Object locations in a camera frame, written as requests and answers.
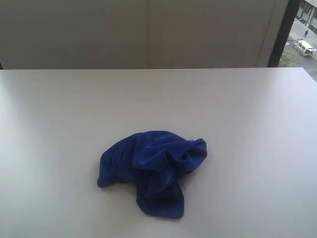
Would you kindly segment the blue microfiber towel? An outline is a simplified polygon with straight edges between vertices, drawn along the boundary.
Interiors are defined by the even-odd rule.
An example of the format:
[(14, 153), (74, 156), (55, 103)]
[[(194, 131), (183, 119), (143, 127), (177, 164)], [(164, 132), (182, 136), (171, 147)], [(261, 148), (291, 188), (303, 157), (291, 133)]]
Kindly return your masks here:
[(207, 154), (202, 138), (187, 140), (159, 130), (138, 132), (102, 154), (97, 185), (134, 184), (136, 202), (145, 214), (178, 219), (185, 204), (178, 181), (198, 168)]

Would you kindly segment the white van outside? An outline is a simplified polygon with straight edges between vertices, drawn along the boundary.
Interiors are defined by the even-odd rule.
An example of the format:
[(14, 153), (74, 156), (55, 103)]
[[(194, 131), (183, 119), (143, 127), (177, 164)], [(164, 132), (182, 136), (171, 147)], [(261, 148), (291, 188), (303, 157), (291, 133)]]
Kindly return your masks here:
[(302, 56), (312, 56), (314, 52), (317, 50), (312, 47), (308, 42), (305, 40), (298, 40), (294, 44), (295, 50), (297, 50)]

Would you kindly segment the dark window frame post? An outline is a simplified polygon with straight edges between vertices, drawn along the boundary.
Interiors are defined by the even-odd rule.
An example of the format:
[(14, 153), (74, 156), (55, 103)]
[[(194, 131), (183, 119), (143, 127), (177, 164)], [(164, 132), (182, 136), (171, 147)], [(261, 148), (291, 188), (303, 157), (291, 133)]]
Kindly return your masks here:
[(288, 39), (295, 16), (297, 15), (300, 2), (300, 0), (288, 1), (267, 67), (278, 67), (278, 63), (284, 50), (285, 43)]

